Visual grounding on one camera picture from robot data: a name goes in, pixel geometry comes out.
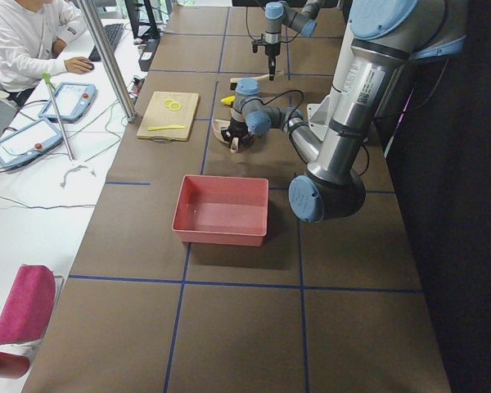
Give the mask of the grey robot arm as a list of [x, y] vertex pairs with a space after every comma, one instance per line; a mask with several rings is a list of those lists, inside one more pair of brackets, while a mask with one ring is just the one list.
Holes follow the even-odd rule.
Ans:
[[214, 131], [237, 150], [280, 129], [306, 164], [305, 173], [289, 186], [294, 214], [304, 222], [353, 215], [366, 195], [353, 164], [399, 68], [459, 53], [467, 12], [465, 1], [355, 1], [331, 91], [322, 101], [327, 111], [323, 137], [295, 108], [263, 102], [253, 78], [238, 81], [230, 122]]
[[268, 79], [273, 81], [276, 75], [277, 56], [282, 44], [282, 27], [294, 30], [304, 37], [311, 37], [316, 29], [316, 18], [324, 1], [309, 0], [301, 11], [296, 11], [285, 1], [269, 2], [264, 7], [266, 28], [260, 38], [251, 41], [252, 51], [256, 53], [259, 47], [264, 48], [268, 57]]

